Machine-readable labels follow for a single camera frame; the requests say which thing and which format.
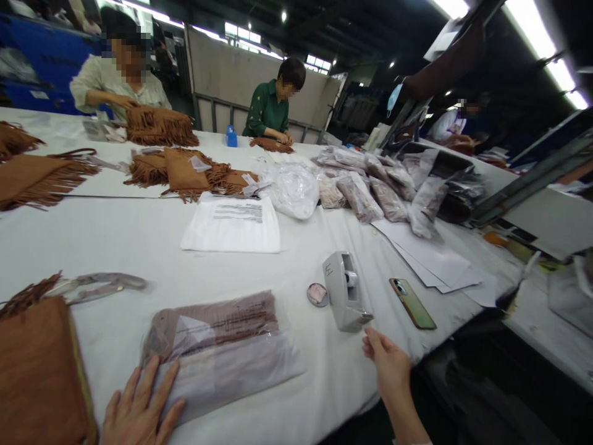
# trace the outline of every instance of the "tape roll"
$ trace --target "tape roll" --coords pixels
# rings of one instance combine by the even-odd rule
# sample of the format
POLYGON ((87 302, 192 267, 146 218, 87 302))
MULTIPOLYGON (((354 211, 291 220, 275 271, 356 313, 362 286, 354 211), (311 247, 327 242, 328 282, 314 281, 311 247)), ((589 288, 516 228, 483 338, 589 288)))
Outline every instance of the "tape roll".
POLYGON ((358 283, 358 275, 353 271, 344 271, 346 275, 346 285, 348 287, 356 287, 358 283))

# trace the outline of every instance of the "hand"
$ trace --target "hand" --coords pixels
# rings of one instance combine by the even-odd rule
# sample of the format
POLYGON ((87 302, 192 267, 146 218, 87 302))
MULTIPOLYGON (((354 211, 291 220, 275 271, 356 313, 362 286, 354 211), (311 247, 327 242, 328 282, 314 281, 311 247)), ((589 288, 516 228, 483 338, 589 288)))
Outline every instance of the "hand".
POLYGON ((179 400, 171 407, 158 432, 157 425, 179 371, 179 362, 173 363, 169 368, 150 401, 154 376, 158 369, 159 357, 154 356, 148 363, 137 390, 140 368, 134 369, 121 398, 120 391, 113 394, 105 410, 102 445, 165 445, 169 441, 177 419, 183 412, 185 401, 179 400))
POLYGON ((295 143, 295 139, 292 137, 292 134, 290 134, 288 131, 285 131, 284 134, 288 136, 288 142, 286 145, 293 145, 295 143))
POLYGON ((280 141, 280 143, 283 143, 284 145, 288 145, 288 136, 286 136, 284 133, 278 133, 276 135, 276 139, 278 139, 278 141, 280 141))
POLYGON ((383 401, 406 400, 410 396, 412 362, 408 355, 388 337, 373 328, 364 330, 364 356, 377 367, 377 388, 383 401))
POLYGON ((132 109, 138 106, 138 102, 128 96, 110 95, 109 102, 125 109, 132 109))

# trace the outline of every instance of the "green shirt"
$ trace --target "green shirt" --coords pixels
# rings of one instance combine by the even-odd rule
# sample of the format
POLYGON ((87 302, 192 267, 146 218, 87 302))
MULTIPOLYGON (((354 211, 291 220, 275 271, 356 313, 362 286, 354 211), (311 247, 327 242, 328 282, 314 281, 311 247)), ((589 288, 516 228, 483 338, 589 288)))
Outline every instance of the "green shirt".
POLYGON ((288 101, 278 103, 276 79, 260 83, 251 98, 243 136, 260 137, 266 128, 284 133, 288 130, 288 101))

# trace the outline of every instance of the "stack of paper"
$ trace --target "stack of paper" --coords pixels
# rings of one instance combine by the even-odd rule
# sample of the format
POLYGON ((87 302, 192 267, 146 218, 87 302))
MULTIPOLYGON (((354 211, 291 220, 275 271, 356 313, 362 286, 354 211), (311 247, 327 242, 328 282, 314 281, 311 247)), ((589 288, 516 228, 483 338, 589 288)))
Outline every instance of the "stack of paper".
POLYGON ((202 193, 181 249, 279 253, 280 227, 272 201, 268 197, 253 200, 202 193))
POLYGON ((472 265, 446 245, 415 236, 409 224, 381 219, 372 225, 389 238, 426 287, 436 287, 443 294, 463 289, 479 305, 496 306, 495 276, 472 265))

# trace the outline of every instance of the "clear plastic bag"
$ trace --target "clear plastic bag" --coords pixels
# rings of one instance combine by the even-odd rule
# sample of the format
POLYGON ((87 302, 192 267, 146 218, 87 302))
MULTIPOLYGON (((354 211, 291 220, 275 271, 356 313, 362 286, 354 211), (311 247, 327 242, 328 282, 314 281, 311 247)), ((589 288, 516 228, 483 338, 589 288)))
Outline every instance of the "clear plastic bag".
POLYGON ((416 189, 414 187, 414 180, 406 170, 406 167, 401 162, 394 161, 393 167, 386 170, 389 177, 400 186, 399 192, 402 198, 406 201, 412 201, 416 196, 416 189))
POLYGON ((364 172, 368 172, 364 154, 356 150, 348 150, 346 148, 336 148, 334 150, 335 160, 340 164, 355 167, 364 172))
POLYGON ((377 156, 366 153, 364 160, 366 161, 366 166, 369 169, 369 175, 383 181, 386 185, 391 187, 394 192, 400 192, 399 186, 389 177, 387 170, 383 164, 381 164, 381 161, 379 161, 377 156))
POLYGON ((267 167, 259 174, 258 185, 260 198, 269 196, 277 211, 293 218, 309 219, 319 202, 317 179, 302 164, 267 167))
POLYGON ((416 197, 408 209, 408 217, 412 232, 420 238, 436 237, 434 220, 447 194, 448 187, 444 179, 430 176, 426 178, 418 190, 416 197))
POLYGON ((416 190, 419 190, 424 180, 428 178, 438 154, 439 151, 436 148, 429 148, 422 153, 403 155, 403 166, 414 181, 416 190))
POLYGON ((385 218, 392 223, 407 222, 408 211, 397 193, 380 179, 371 177, 369 180, 371 181, 371 188, 377 198, 377 202, 385 214, 385 218))
POLYGON ((359 174, 351 172, 348 176, 341 177, 337 186, 362 223, 369 224, 383 218, 381 207, 372 198, 359 174))
POLYGON ((319 196, 323 208, 349 208, 347 199, 336 186, 336 182, 341 175, 329 177, 322 169, 317 173, 316 178, 319 184, 319 196))
POLYGON ((162 363, 156 387, 172 363, 180 361, 162 411, 163 417, 175 402, 185 399, 177 425, 306 371, 288 319, 269 290, 158 312, 144 343, 141 364, 145 366, 154 354, 162 363))

